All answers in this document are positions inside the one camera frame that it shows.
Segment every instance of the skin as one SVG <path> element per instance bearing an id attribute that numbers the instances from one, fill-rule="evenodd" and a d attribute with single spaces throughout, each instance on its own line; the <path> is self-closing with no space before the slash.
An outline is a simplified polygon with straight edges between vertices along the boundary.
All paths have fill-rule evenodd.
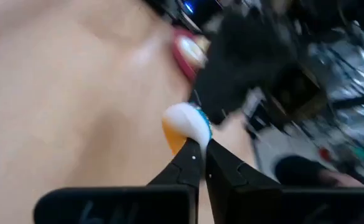
<path id="1" fill-rule="evenodd" d="M 364 187 L 358 180 L 347 174 L 341 174 L 330 170 L 322 170 L 319 177 L 326 183 L 330 183 L 335 187 Z"/>

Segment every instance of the black device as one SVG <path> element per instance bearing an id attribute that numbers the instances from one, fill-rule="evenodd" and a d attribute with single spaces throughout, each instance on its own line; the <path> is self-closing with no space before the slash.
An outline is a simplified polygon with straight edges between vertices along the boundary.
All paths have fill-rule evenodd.
<path id="1" fill-rule="evenodd" d="M 160 16 L 169 16 L 174 26 L 201 34 L 203 25 L 223 7 L 217 0 L 145 0 Z"/>
<path id="2" fill-rule="evenodd" d="M 216 224 L 364 223 L 364 189 L 283 187 L 214 140 L 204 174 L 200 161 L 200 146 L 188 139 L 147 186 L 56 190 L 38 201 L 34 221 L 197 223 L 199 183 L 205 175 Z"/>

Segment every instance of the person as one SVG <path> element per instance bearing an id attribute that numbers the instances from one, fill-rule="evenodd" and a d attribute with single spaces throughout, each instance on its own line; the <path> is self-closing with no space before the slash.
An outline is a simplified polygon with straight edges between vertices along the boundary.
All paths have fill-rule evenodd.
<path id="1" fill-rule="evenodd" d="M 280 184 L 296 187 L 364 187 L 352 176 L 327 169 L 301 156 L 287 156 L 275 166 Z"/>

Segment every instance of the blue light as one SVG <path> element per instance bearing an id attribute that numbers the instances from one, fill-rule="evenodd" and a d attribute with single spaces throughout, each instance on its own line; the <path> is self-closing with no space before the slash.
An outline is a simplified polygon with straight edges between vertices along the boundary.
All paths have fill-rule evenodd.
<path id="1" fill-rule="evenodd" d="M 192 8 L 192 6 L 191 6 L 189 3 L 185 2 L 185 3 L 184 3 L 184 5 L 186 6 L 186 8 L 187 8 L 187 9 L 188 9 L 191 13 L 194 13 L 193 8 Z"/>

